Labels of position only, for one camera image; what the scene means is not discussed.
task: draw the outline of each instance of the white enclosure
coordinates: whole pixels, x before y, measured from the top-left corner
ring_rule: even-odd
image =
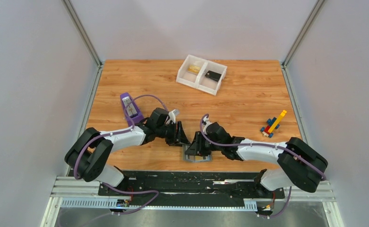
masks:
[[[72,0],[100,58],[284,60],[316,0]]]
[[[309,143],[328,159],[345,226],[368,226],[369,2],[327,1],[289,74]]]
[[[61,1],[0,0],[0,227],[37,227],[97,71]]]
[[[369,225],[369,2],[0,0],[0,227],[40,225],[100,62],[188,54],[284,62],[299,125],[329,162],[345,226]]]

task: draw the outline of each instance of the white plastic tray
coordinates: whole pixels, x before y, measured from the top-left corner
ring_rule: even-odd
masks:
[[[190,65],[200,67],[200,72],[196,75],[187,71]],[[193,55],[188,55],[177,72],[176,82],[193,87],[203,92],[207,92],[211,95],[216,95],[221,86],[222,80],[225,78],[227,68],[228,67],[225,65],[208,61]],[[205,74],[210,70],[221,74],[221,78],[218,82],[205,77]]]

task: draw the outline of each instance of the black mounting plate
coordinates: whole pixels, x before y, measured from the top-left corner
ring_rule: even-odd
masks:
[[[130,178],[128,186],[135,192],[157,190],[153,206],[243,207],[243,199],[272,199],[272,193],[259,196],[253,179],[258,173],[123,171]],[[225,180],[235,180],[222,184]],[[99,187],[98,195],[120,196],[107,187]],[[135,195],[131,205],[142,205],[153,193]],[[283,199],[283,190],[275,191]]]

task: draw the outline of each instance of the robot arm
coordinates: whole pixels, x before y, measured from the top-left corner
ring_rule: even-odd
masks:
[[[316,170],[280,147],[290,149],[322,173],[328,166],[325,158],[299,138],[292,137],[288,142],[280,143],[258,142],[231,136],[217,122],[211,123],[207,117],[202,123],[203,133],[196,132],[193,143],[185,153],[206,156],[214,150],[219,150],[231,160],[258,160],[278,164],[279,169],[264,169],[255,178],[262,191],[297,186],[306,192],[315,192],[321,181],[321,175]]]
[[[106,164],[112,152],[126,147],[147,144],[156,137],[165,138],[165,142],[169,146],[182,146],[190,143],[183,132],[182,123],[180,121],[176,122],[178,113],[177,110],[168,112],[156,108],[149,118],[145,118],[131,130],[124,133],[119,133],[122,130],[97,131],[94,128],[88,128],[68,151],[65,162],[73,168],[79,153],[90,140],[100,135],[110,134],[90,144],[89,148],[94,148],[94,151],[90,152],[88,149],[84,151],[77,172],[86,182],[98,180],[116,187],[125,176],[117,167]]]
[[[117,167],[106,164],[109,154],[126,147],[144,145],[156,137],[165,138],[165,142],[170,146],[190,144],[181,122],[176,122],[177,114],[176,110],[168,113],[164,109],[156,108],[149,118],[121,134],[118,134],[119,131],[99,132],[88,128],[66,154],[65,162],[74,167],[80,151],[90,140],[99,135],[110,134],[95,140],[89,146],[94,148],[92,153],[85,150],[77,172],[86,182],[98,180],[113,187],[122,185],[121,182],[125,178],[123,173]],[[321,180],[321,175],[316,170],[280,147],[292,150],[322,173],[328,166],[328,162],[321,155],[299,138],[291,138],[288,142],[281,143],[256,142],[244,137],[230,136],[217,122],[211,123],[208,118],[203,120],[203,124],[205,137],[201,131],[196,132],[193,143],[185,153],[206,156],[214,150],[219,150],[231,160],[259,160],[278,164],[279,169],[264,169],[255,178],[256,187],[262,193],[293,185],[307,192],[315,192]]]

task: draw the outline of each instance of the aluminum frame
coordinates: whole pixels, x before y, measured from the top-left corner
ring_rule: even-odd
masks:
[[[86,45],[88,51],[90,52],[91,57],[93,58],[97,66],[100,67],[102,65],[102,61],[99,58],[99,55],[95,50],[93,44],[91,43],[90,38],[88,37],[87,32],[84,29],[84,26],[81,23],[79,16],[77,15],[76,10],[73,7],[72,2],[70,0],[61,0],[61,1],[64,4],[69,16],[71,17],[74,26],[77,28],[77,31],[79,32],[81,38],[83,39],[84,44]]]
[[[103,70],[103,62],[100,60],[94,46],[92,45],[82,23],[79,20],[79,17],[77,16],[76,11],[74,10],[74,7],[70,0],[62,0],[64,3],[67,12],[72,18],[73,23],[75,24],[78,32],[80,33],[81,37],[83,38],[83,42],[86,44],[92,58],[94,59],[94,62],[98,65],[98,72],[94,80],[94,85],[91,90],[89,99],[88,99],[88,105],[86,107],[86,111],[83,117],[82,124],[80,126],[78,136],[84,131],[87,120],[89,117],[89,113],[95,98],[95,94],[97,91],[98,83],[101,77],[101,73]],[[303,127],[303,118],[300,115],[300,109],[298,106],[298,102],[296,97],[293,93],[293,85],[292,81],[289,77],[289,72],[287,69],[287,66],[289,65],[294,53],[296,52],[298,46],[302,42],[303,38],[305,37],[307,31],[311,27],[312,23],[314,22],[314,19],[317,17],[320,9],[322,8],[323,4],[325,3],[325,0],[317,0],[316,4],[314,5],[312,11],[310,12],[306,22],[304,23],[298,37],[296,38],[295,42],[293,43],[291,49],[289,50],[285,60],[282,62],[282,72],[285,79],[285,83],[288,89],[289,97],[292,103],[292,107],[295,112],[296,120],[298,122],[300,134],[302,136],[302,139],[306,142],[308,142],[308,135],[306,134],[306,131]],[[127,196],[98,196],[98,182],[83,182],[83,181],[76,181],[73,177],[57,177],[55,181],[54,188],[52,190],[51,196],[48,201],[47,208],[44,213],[43,220],[41,222],[41,227],[54,227],[59,209],[60,207],[67,207],[72,206],[72,204],[75,204],[75,207],[97,207],[97,208],[108,208],[108,205],[110,205],[110,202],[115,201],[116,199],[127,199]],[[289,189],[284,189],[285,196],[288,195]],[[250,204],[249,202],[256,202],[256,201],[266,201],[264,199],[261,200],[245,200],[245,204]],[[328,224],[330,227],[344,227],[342,218],[339,213],[339,209],[337,206],[337,202],[334,197],[334,193],[332,191],[331,185],[328,181],[321,182],[318,190],[316,193],[307,193],[304,192],[296,187],[292,189],[292,194],[290,201],[320,201],[323,204],[323,207],[325,209],[326,219],[328,221]],[[242,210],[245,211],[244,208],[207,208],[207,207],[161,207],[161,206],[148,206],[147,209],[154,209],[154,210]]]

